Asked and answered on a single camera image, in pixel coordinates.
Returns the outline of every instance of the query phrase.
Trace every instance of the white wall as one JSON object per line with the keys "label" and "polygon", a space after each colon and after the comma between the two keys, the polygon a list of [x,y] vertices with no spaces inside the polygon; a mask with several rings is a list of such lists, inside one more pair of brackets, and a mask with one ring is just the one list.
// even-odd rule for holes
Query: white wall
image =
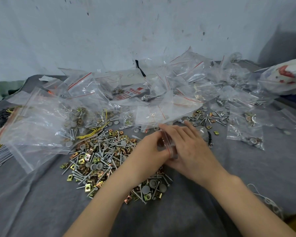
{"label": "white wall", "polygon": [[215,60],[294,58],[296,0],[0,0],[0,80],[128,69],[190,45]]}

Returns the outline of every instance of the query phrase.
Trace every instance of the gray fabric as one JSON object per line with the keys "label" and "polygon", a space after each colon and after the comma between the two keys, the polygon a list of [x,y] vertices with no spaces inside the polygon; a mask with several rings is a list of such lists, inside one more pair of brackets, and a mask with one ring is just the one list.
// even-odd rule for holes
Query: gray fabric
{"label": "gray fabric", "polygon": [[[39,77],[29,78],[23,90],[30,92],[39,85]],[[212,130],[220,135],[215,136]],[[220,163],[246,184],[255,184],[285,213],[296,213],[296,130],[286,136],[276,128],[265,127],[265,151],[227,140],[226,131],[218,123],[210,130],[212,150]],[[67,161],[67,156],[58,155],[29,175],[14,158],[0,167],[0,236],[64,234],[91,200],[83,190],[76,190],[75,182],[66,181],[69,173],[61,175],[59,166]],[[146,205],[139,201],[123,204],[111,236],[240,235],[204,188],[169,168],[166,173],[174,182],[162,199]]]}

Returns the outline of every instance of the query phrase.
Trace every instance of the black zip tie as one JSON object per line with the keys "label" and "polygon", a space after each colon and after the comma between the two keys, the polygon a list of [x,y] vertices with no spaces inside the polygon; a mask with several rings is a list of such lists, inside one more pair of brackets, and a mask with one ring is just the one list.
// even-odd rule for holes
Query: black zip tie
{"label": "black zip tie", "polygon": [[143,70],[138,65],[138,60],[135,60],[135,62],[136,62],[136,67],[141,71],[141,74],[143,75],[143,77],[146,77],[145,73],[143,72]]}

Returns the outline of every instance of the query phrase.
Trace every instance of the pile of hardware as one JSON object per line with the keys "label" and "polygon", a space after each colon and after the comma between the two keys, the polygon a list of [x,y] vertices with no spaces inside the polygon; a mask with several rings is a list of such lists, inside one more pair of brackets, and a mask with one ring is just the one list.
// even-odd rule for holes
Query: pile of hardware
{"label": "pile of hardware", "polygon": [[[84,189],[88,193],[87,196],[93,198],[136,145],[137,139],[129,138],[123,131],[101,130],[95,137],[79,143],[76,151],[70,153],[70,161],[60,166],[65,169],[62,174],[70,169],[71,174],[68,175],[67,181],[75,179],[78,185],[82,185],[77,189]],[[128,204],[132,199],[135,201],[140,199],[147,203],[149,200],[161,199],[162,194],[170,186],[166,178],[172,181],[160,167],[154,176],[132,189],[124,202]]]}

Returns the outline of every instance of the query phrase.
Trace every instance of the green cloth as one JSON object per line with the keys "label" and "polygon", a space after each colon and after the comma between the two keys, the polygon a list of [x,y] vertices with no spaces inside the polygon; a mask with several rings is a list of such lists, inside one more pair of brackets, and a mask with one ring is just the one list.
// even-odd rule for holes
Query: green cloth
{"label": "green cloth", "polygon": [[18,90],[24,85],[24,80],[0,81],[0,100],[9,95],[9,90]]}

